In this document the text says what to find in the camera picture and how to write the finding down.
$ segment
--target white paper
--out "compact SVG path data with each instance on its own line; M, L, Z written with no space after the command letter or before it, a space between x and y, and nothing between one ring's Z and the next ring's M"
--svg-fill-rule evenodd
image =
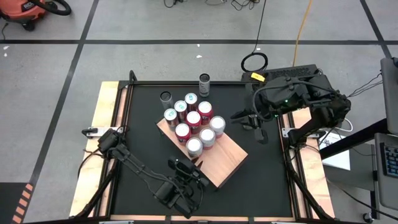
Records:
M319 146L319 149L322 150L324 147L327 147L330 144L333 144L334 142L337 142L339 140L340 136L338 134L330 133L328 137ZM341 152L327 159L324 159L322 160L322 163L324 165L333 166L340 169L351 170L351 167L349 165L349 150Z

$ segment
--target can lid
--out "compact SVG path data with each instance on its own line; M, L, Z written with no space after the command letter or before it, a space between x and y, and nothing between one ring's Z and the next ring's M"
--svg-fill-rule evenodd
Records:
M191 152L199 151L202 148L201 141L198 138L191 138L187 141L187 149Z
M164 111L164 118L167 121L172 121L177 117L177 112L175 109L173 108L169 108L166 111Z
M220 116L215 116L211 119L210 126L216 129L223 128L225 126L225 120Z
M188 93L185 96L185 102L187 102L188 104L194 104L198 101L198 97L196 96L196 94L194 93Z
M203 73L199 76L199 80L202 82L208 82L210 81L210 76L206 73Z
M183 100L178 100L177 102L175 102L174 104L174 109L177 112L183 112L187 109L187 103Z
M163 101L168 101L169 99L171 99L172 95L171 93L164 91L163 93L160 94L160 99Z
M202 113L209 113L211 111L211 104L207 101L203 101L199 104L198 109Z
M200 121L200 114L196 111L191 111L187 115L187 121L191 124L196 124Z
M200 139L204 141L211 141L216 136L216 133L210 128L205 128L200 132Z
M177 125L177 127L175 128L175 133L178 136L186 136L189 133L189 126L186 124L179 124Z

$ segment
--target black floor stripe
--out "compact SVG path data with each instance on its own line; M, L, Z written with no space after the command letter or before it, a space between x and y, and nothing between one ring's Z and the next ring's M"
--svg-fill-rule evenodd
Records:
M37 183L40 173L42 171L45 157L47 156L47 153L49 151L50 143L53 138L55 128L57 127L57 123L58 123L58 120L61 115L61 110L63 108L63 104L65 103L65 100L67 98L68 90L69 90L70 84L72 82L73 75L75 74L76 66L78 64L78 61L79 61L79 58L81 55L81 51L83 50L84 41L87 38L88 30L90 29L90 25L93 22L94 13L97 8L98 1L99 0L94 0L93 5L91 6L90 13L88 14L88 18L87 18L85 27L83 29L83 33L81 34L75 55L73 56L73 59L71 62L71 65L70 65L70 68L68 71L68 75L63 84L62 91L61 91L60 97L57 102L57 106L55 107L55 111L52 116L49 129L47 130L47 134L45 135L44 142L43 142L42 148L39 153L39 157L37 158L36 165L34 167L32 176L30 177L30 183L33 186L36 186L36 183Z
M363 9L365 10L366 16L369 19L369 22L371 23L374 34L376 35L377 39L382 42L381 48L383 49L384 55L387 58L391 58L390 50L388 49L387 45L384 43L383 36L381 35L379 28L377 27L376 21L374 20L374 18L372 16L372 13L371 13L371 10L369 9L368 4L366 3L365 0L360 0L360 1L361 1Z
M0 40L0 44L80 44L81 40ZM255 44L256 40L84 40L84 44L156 45L156 44ZM398 40L300 40L300 45L398 45ZM294 45L295 40L259 40L259 44Z

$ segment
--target metal clamp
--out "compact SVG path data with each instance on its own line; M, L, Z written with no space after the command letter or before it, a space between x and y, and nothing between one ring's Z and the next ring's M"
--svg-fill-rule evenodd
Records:
M124 131L124 127L89 127L81 130L81 133L87 138L101 137L109 128L118 131L119 133L123 133Z
M293 130L293 129L296 129L296 128L282 128L282 136L284 138L288 138L289 136L287 135L287 133L290 130ZM309 135L308 138L316 138L317 139L317 138L319 138L319 134L318 133L313 133L313 134Z

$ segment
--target yellow cable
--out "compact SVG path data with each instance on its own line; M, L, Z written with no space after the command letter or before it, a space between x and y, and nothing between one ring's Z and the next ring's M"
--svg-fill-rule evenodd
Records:
M310 2L308 3L307 10L305 11L303 21L301 22L300 30L298 31L298 35L297 35L297 39L296 39L296 45L294 47L293 67L294 67L294 64L296 63L297 46L299 45L299 39L300 39L301 31L303 30L303 27L304 27L304 24L305 24L305 20L307 18L308 12L310 11L310 8L311 8L311 4L312 4L312 0L310 0Z

